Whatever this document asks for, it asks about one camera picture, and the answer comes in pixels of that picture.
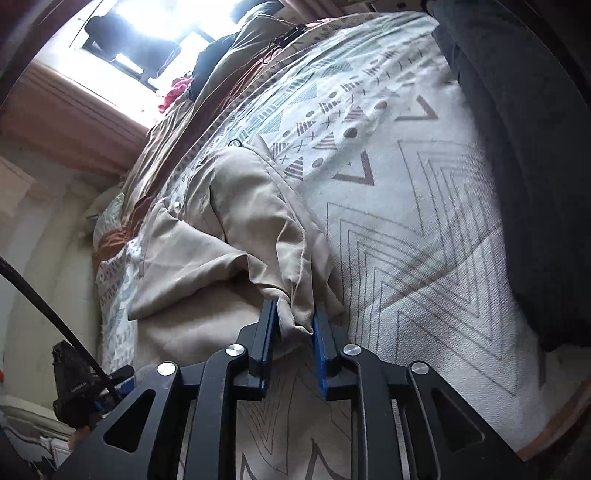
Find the grey fabric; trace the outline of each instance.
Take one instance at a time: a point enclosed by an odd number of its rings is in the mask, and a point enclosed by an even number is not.
[[[591,112],[543,43],[498,2],[429,8],[487,139],[515,298],[544,348],[591,345]]]
[[[199,106],[234,70],[248,62],[275,37],[291,30],[294,25],[269,15],[257,15],[238,34],[232,48],[216,65],[201,93],[195,100]]]

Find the beige cloth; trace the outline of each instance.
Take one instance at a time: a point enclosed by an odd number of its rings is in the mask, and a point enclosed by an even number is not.
[[[311,335],[315,301],[330,316],[342,310],[329,287],[326,239],[264,153],[212,152],[189,180],[184,202],[167,202],[145,220],[129,311],[130,319],[140,319],[137,367],[161,358],[181,364],[207,358],[256,322],[261,296],[277,301],[287,348]],[[244,279],[228,282],[240,272],[258,294]]]

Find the bedsheet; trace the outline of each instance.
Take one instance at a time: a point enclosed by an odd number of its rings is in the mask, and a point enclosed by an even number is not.
[[[427,361],[511,447],[536,445],[530,455],[588,404],[591,362],[540,354],[512,297],[486,155],[436,25],[360,14],[300,37],[158,197],[182,203],[205,155],[262,137],[324,225],[351,340],[386,361]],[[123,330],[137,258],[133,240],[99,270]],[[265,401],[240,403],[236,441],[240,478],[348,478],[348,407],[320,399],[309,346],[275,362]]]

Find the bed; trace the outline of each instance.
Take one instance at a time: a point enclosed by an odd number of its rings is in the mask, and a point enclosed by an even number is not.
[[[312,273],[314,300],[335,295],[352,341],[389,362],[427,361],[524,459],[576,421],[591,355],[541,352],[512,295],[487,152],[436,26],[415,12],[326,21],[264,57],[207,126],[195,120],[207,99],[174,107],[99,221],[104,369],[202,361],[256,321],[264,294],[248,268],[157,305],[147,285],[158,209],[189,222],[194,179],[234,142],[262,152],[261,168],[325,234],[332,260]],[[225,301],[238,313],[217,313]],[[267,398],[239,405],[240,478],[349,476],[347,405],[320,398],[300,333],[274,362]]]

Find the chevron pattern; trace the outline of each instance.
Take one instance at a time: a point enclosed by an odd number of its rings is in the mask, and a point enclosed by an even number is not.
[[[440,349],[449,349],[513,394],[500,301],[504,256],[493,241],[501,224],[480,154],[451,142],[398,141],[398,148],[411,184],[428,192],[415,195],[412,222],[327,204],[349,336],[398,364],[417,358],[415,340],[425,337],[432,349],[421,358],[435,364]]]

